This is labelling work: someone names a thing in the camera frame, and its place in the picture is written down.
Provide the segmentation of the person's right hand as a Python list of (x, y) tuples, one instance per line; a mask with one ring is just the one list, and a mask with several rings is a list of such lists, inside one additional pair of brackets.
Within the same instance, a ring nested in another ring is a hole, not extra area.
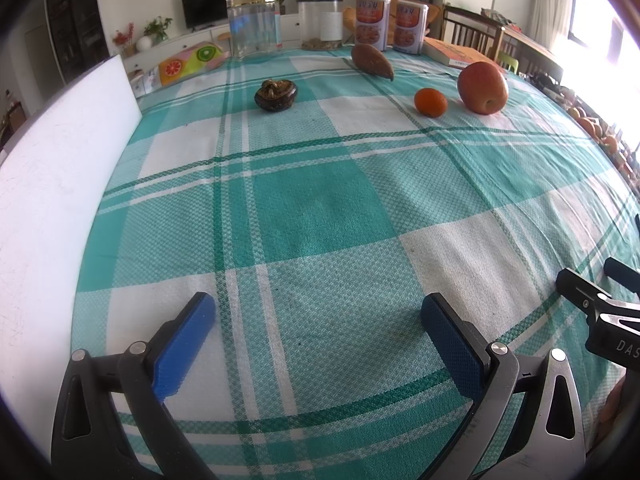
[(625, 396), (626, 377), (620, 378), (612, 391), (606, 398), (604, 407), (600, 411), (598, 418), (598, 432), (594, 445), (599, 445), (612, 432), (616, 425), (616, 420), (623, 411), (623, 398)]

